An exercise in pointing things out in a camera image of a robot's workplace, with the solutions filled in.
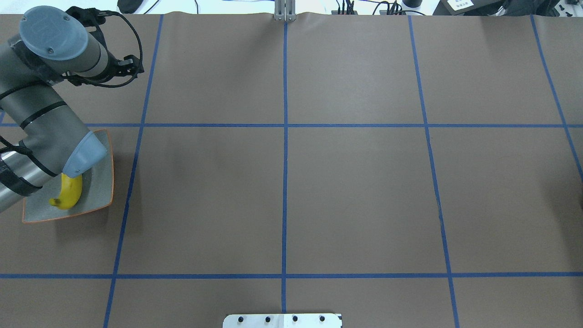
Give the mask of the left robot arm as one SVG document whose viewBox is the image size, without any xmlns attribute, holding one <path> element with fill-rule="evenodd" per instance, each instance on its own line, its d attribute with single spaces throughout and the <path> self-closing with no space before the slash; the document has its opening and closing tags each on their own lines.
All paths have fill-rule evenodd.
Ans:
<svg viewBox="0 0 583 328">
<path fill-rule="evenodd" d="M 137 56 L 118 59 L 108 49 L 101 25 L 111 16 L 133 32 Z M 41 5 L 23 13 L 17 34 L 1 44 L 1 110 L 26 134 L 18 143 L 1 139 L 1 210 L 57 176 L 81 177 L 106 158 L 106 146 L 56 84 L 119 88 L 143 72 L 141 39 L 119 12 Z"/>
</svg>

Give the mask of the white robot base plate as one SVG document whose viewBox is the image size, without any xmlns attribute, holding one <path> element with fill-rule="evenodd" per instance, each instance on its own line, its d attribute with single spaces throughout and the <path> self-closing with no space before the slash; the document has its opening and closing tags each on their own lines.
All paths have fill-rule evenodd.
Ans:
<svg viewBox="0 0 583 328">
<path fill-rule="evenodd" d="M 342 328 L 335 313 L 271 313 L 228 315 L 223 328 Z"/>
</svg>

